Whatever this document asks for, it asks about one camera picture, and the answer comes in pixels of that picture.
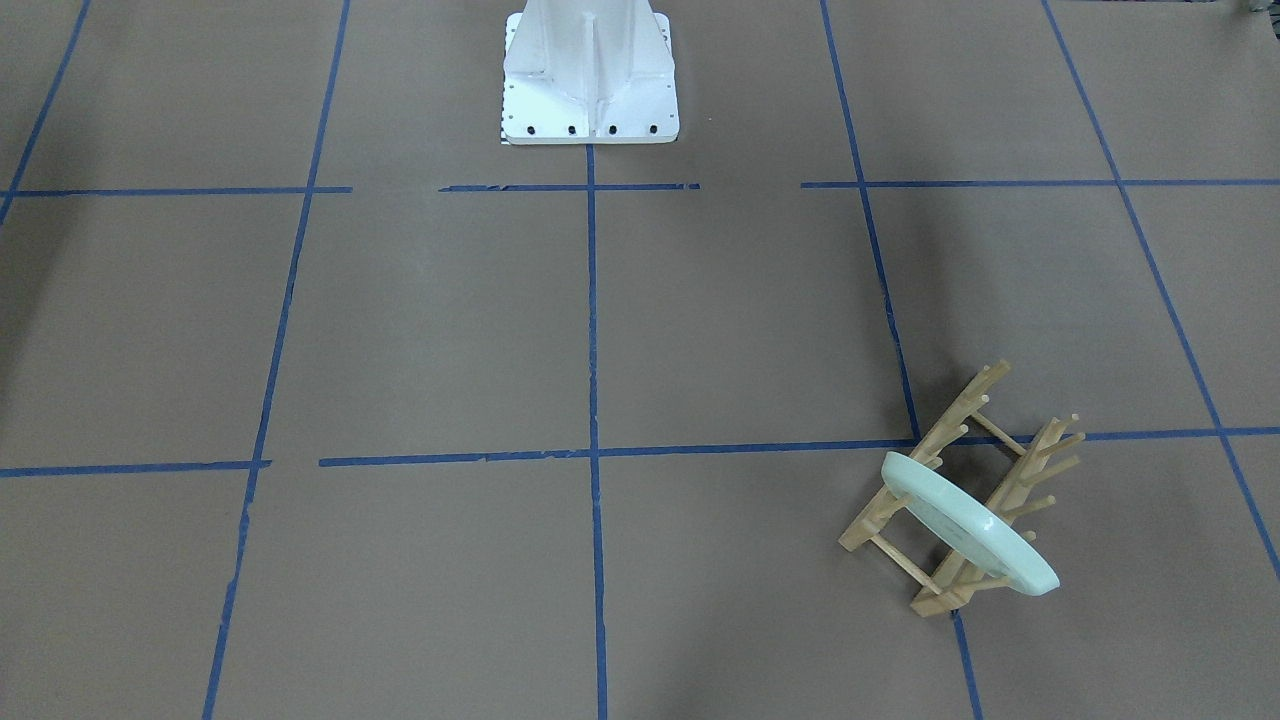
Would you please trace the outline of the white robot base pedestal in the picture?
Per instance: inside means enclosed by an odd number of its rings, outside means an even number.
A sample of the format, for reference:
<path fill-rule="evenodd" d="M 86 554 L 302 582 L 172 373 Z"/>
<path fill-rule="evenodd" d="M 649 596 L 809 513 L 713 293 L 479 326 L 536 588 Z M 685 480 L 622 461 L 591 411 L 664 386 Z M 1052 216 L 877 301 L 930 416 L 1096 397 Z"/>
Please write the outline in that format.
<path fill-rule="evenodd" d="M 672 26 L 649 1 L 527 1 L 506 18 L 503 72 L 506 143 L 680 136 Z"/>

